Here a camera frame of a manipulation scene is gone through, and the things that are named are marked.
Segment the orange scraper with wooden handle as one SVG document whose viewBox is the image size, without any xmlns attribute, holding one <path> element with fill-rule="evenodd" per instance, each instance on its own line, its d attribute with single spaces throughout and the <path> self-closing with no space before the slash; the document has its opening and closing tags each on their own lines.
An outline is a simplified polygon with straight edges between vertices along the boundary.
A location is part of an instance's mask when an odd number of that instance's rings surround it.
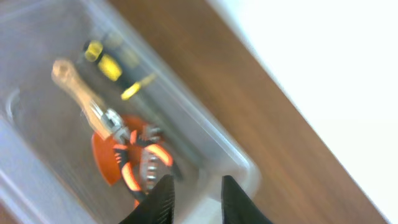
<svg viewBox="0 0 398 224">
<path fill-rule="evenodd" d="M 139 134 L 145 122 L 136 116 L 120 116 L 105 105 L 103 100 L 85 83 L 74 64 L 65 59 L 54 61 L 52 80 L 82 109 L 94 133 L 91 137 L 93 155 L 104 180 L 113 185 L 124 177 L 122 160 L 138 164 L 141 153 L 131 159 L 134 146 L 129 142 L 131 133 Z"/>
</svg>

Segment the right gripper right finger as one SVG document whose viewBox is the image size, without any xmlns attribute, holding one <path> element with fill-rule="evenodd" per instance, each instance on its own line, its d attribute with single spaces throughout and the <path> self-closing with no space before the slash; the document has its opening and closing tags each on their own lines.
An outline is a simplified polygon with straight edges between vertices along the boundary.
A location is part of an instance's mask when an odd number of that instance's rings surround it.
<svg viewBox="0 0 398 224">
<path fill-rule="evenodd" d="M 273 224 L 231 175 L 222 178 L 223 224 Z"/>
</svg>

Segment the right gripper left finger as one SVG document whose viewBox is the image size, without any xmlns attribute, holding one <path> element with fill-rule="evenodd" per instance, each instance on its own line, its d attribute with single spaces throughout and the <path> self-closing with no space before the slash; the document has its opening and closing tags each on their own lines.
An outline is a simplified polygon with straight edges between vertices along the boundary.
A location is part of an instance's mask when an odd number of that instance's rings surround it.
<svg viewBox="0 0 398 224">
<path fill-rule="evenodd" d="M 119 224 L 172 224 L 174 222 L 174 208 L 174 177 L 167 174 Z"/>
</svg>

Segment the clear plastic storage box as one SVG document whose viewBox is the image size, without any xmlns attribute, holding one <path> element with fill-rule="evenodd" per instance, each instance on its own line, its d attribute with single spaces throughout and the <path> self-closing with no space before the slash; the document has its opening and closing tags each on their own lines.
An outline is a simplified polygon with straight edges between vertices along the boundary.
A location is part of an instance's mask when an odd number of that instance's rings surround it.
<svg viewBox="0 0 398 224">
<path fill-rule="evenodd" d="M 122 102 L 81 59 L 83 43 L 114 34 L 144 60 L 156 81 Z M 176 223 L 221 223 L 221 179 L 248 195 L 259 186 L 249 156 L 215 121 L 138 32 L 106 1 L 1 2 L 1 204 L 20 223 L 116 223 L 132 208 L 123 184 L 95 166 L 92 131 L 77 104 L 51 80 L 58 58 L 113 107 L 158 124 L 182 169 Z"/>
</svg>

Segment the long-nose pliers orange-black handles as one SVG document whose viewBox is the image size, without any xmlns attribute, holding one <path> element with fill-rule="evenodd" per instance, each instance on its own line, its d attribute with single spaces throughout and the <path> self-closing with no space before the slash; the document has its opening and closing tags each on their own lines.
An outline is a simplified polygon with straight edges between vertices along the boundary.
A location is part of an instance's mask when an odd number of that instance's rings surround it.
<svg viewBox="0 0 398 224">
<path fill-rule="evenodd" d="M 94 159 L 109 185 L 123 180 L 138 206 L 154 188 L 157 163 L 182 180 L 183 174 L 164 147 L 162 130 L 133 115 L 119 115 L 115 110 L 92 106 L 104 130 L 95 128 L 91 137 Z"/>
</svg>

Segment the file with yellow-black handle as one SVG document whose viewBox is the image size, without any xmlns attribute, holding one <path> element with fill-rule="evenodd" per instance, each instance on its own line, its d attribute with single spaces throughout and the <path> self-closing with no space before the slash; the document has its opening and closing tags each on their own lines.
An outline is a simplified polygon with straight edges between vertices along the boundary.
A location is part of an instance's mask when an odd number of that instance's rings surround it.
<svg viewBox="0 0 398 224">
<path fill-rule="evenodd" d="M 119 49 L 118 45 L 111 48 L 99 40 L 90 40 L 84 45 L 83 53 L 86 61 L 94 64 L 107 79 L 120 86 L 120 89 L 122 89 L 121 99 L 127 101 L 150 83 L 153 77 L 148 75 L 140 81 L 129 78 L 127 74 L 128 66 L 123 64 L 122 59 L 116 55 L 116 51 Z M 141 118 L 143 114 L 141 111 L 138 116 L 141 120 L 143 120 Z"/>
</svg>

